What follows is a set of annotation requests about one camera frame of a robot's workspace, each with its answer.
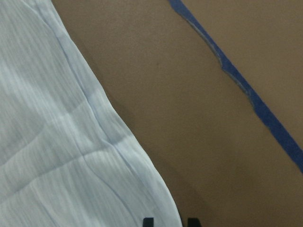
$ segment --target blue tape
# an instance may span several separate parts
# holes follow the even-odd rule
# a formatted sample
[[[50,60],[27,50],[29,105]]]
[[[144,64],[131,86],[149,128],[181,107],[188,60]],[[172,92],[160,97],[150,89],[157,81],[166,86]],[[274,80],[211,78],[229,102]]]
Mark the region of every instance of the blue tape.
[[[295,140],[291,137],[288,131],[284,128],[281,122],[270,111],[262,99],[258,96],[255,90],[249,85],[246,79],[234,67],[231,61],[225,56],[223,51],[213,41],[210,35],[199,24],[192,13],[187,9],[181,0],[169,0],[172,8],[179,13],[207,42],[215,55],[218,57],[221,68],[239,85],[243,92],[248,96],[250,102],[261,121],[269,128],[272,135],[286,151],[289,157],[297,164],[303,173],[303,151]]]

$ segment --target blue painter's tape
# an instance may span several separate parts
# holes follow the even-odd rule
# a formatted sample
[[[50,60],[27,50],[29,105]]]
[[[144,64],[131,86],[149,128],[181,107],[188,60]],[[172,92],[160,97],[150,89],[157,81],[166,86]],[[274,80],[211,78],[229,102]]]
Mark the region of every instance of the blue painter's tape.
[[[249,85],[246,79],[239,73],[236,67],[234,67],[230,60],[225,56],[223,51],[199,24],[199,22],[183,4],[183,2],[181,0],[169,0],[169,2],[172,8],[177,13],[179,13],[207,42],[215,55],[218,57],[222,69],[230,75],[230,77],[248,96],[257,116],[269,128],[278,143],[283,147],[289,157],[297,164],[303,173],[303,151],[291,137],[288,131],[284,128],[281,122],[275,117],[275,115],[270,111],[270,109],[255,92],[255,90]]]

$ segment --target white cloth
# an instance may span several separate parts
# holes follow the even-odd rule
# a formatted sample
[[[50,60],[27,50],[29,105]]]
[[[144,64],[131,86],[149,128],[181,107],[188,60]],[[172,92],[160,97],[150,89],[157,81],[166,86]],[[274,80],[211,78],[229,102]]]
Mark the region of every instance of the white cloth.
[[[182,226],[50,0],[0,0],[0,99],[0,227]]]

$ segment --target white fabric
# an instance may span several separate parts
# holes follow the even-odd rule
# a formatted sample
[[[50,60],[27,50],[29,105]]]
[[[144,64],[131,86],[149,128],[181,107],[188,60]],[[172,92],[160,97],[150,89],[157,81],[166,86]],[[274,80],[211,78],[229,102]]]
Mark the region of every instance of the white fabric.
[[[0,99],[0,227],[182,226],[50,0],[0,0]]]

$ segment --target blue strip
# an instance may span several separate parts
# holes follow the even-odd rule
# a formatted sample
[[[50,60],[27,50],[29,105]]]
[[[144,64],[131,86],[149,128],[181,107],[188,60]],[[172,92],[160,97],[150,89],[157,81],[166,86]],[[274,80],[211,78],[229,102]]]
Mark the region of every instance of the blue strip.
[[[244,93],[250,99],[250,102],[261,121],[270,129],[272,135],[278,143],[287,152],[289,157],[297,164],[303,173],[303,151],[291,137],[288,131],[284,128],[281,122],[274,116],[270,109],[265,105],[262,99],[258,96],[255,90],[249,85],[245,78],[239,73],[236,67],[229,61],[223,51],[217,46],[209,34],[199,24],[196,18],[186,8],[181,0],[169,0],[173,9],[179,13],[191,26],[202,36],[202,38],[212,48],[217,55],[221,68],[240,86]]]

